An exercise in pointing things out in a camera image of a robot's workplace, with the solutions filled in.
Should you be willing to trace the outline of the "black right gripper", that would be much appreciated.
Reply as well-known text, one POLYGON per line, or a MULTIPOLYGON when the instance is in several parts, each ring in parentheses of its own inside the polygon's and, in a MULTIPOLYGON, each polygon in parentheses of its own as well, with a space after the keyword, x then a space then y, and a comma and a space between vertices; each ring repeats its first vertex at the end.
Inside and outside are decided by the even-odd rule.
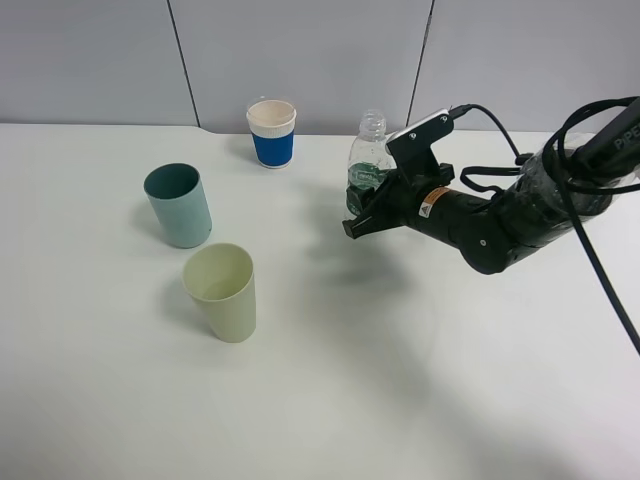
POLYGON ((446 245, 456 245, 454 214, 436 209, 436 203, 452 193, 449 184, 453 179, 453 166, 443 163, 435 176, 417 175, 407 181, 396 169, 377 189, 351 184, 346 189, 346 208, 356 217, 342 222, 344 231, 357 239, 406 226, 446 245))

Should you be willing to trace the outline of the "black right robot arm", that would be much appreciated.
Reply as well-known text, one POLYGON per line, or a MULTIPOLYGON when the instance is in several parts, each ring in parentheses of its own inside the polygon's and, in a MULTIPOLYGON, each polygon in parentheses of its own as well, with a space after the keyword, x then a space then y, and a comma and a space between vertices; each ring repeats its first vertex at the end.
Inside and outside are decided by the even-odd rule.
POLYGON ((638 97, 602 100, 512 167, 464 168, 458 178, 473 192, 453 190, 454 168, 432 146, 471 108, 441 109, 387 140, 396 166, 382 184, 347 189, 359 210, 343 223, 348 237, 407 227, 457 249, 482 274, 500 273, 573 229, 573 217, 602 214, 639 166, 638 97))

